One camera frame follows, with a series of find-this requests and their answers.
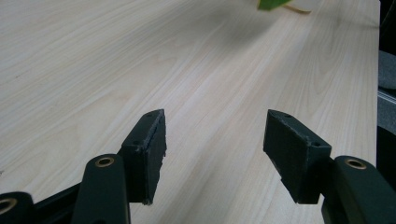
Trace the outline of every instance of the black plastic part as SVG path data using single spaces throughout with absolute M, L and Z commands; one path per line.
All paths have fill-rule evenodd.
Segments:
M 156 110 L 144 115 L 122 143 L 128 201 L 152 204 L 166 151 L 165 114 Z
M 122 157 L 106 154 L 87 163 L 73 224 L 130 223 Z
M 35 223 L 70 223 L 79 184 L 35 204 Z
M 332 181 L 349 223 L 396 223 L 396 193 L 369 162 L 337 157 L 332 167 Z
M 33 200 L 25 192 L 10 192 L 0 195 L 0 223 L 32 223 Z
M 326 198 L 323 201 L 321 208 L 321 213 L 323 215 L 323 220 L 325 224 L 347 224 L 347 214 L 345 213 L 344 207 L 338 205 L 333 205 L 329 203 Z
M 396 135 L 386 129 L 376 129 L 376 169 L 396 190 Z
M 297 203 L 318 203 L 332 147 L 293 116 L 268 110 L 263 150 Z

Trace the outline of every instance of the light wood grain surface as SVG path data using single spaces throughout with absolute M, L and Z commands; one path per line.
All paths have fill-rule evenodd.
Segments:
M 375 163 L 379 2 L 0 1 L 0 193 L 35 202 L 164 108 L 167 156 L 133 223 L 322 223 L 262 152 L 267 109 Z

